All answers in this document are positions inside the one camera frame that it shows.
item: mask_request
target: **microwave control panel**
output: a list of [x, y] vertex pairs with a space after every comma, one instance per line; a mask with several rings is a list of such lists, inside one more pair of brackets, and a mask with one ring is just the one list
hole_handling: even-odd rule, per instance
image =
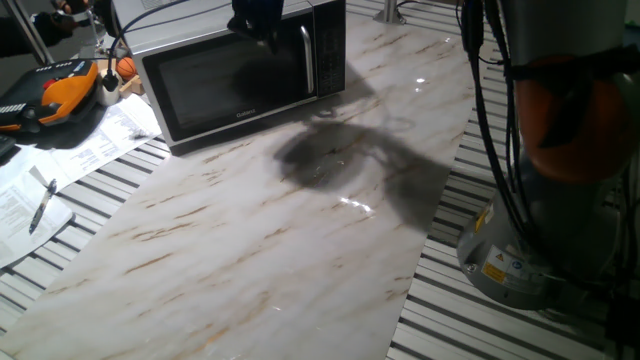
[[346, 67], [346, 8], [344, 0], [331, 1], [314, 9], [318, 97], [344, 90]]

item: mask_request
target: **basketball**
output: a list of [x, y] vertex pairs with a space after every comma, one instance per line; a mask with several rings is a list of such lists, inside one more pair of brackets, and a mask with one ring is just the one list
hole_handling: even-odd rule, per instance
[[125, 80], [130, 80], [137, 74], [136, 66], [133, 64], [133, 59], [129, 57], [123, 58], [122, 60], [118, 61], [116, 71]]

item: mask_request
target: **white marble surface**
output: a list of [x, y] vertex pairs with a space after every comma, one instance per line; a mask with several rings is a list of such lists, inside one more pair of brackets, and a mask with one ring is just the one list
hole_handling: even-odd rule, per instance
[[459, 38], [347, 23], [345, 93], [170, 158], [0, 349], [383, 359], [471, 110], [471, 76]]

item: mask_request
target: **microwave window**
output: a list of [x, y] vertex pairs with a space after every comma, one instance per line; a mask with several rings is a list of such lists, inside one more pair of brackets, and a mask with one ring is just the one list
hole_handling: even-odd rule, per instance
[[277, 53], [255, 41], [238, 39], [159, 65], [183, 129], [211, 128], [216, 119], [284, 106], [300, 93], [298, 61], [280, 42]]

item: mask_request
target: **microwave handle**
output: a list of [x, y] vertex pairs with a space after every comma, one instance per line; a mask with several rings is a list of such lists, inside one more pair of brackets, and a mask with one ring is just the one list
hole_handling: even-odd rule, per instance
[[307, 68], [307, 92], [311, 94], [313, 92], [313, 53], [311, 52], [311, 37], [307, 32], [307, 29], [300, 26], [300, 33], [302, 33], [302, 40], [304, 41], [304, 57]]

